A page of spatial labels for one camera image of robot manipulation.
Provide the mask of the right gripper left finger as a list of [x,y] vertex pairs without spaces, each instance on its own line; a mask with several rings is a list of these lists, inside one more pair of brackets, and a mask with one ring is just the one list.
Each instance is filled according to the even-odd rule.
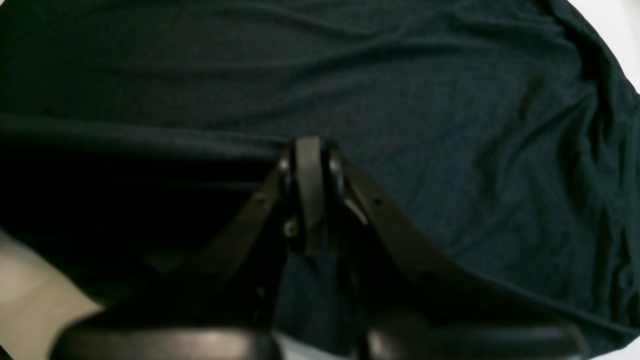
[[288,255],[322,248],[323,144],[300,137],[240,211],[160,282],[58,337],[52,360],[281,360],[272,332]]

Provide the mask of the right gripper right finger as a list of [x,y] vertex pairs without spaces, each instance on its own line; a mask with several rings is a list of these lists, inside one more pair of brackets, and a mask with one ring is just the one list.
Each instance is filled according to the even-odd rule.
[[578,327],[455,264],[334,142],[322,145],[329,250],[356,283],[355,360],[585,360]]

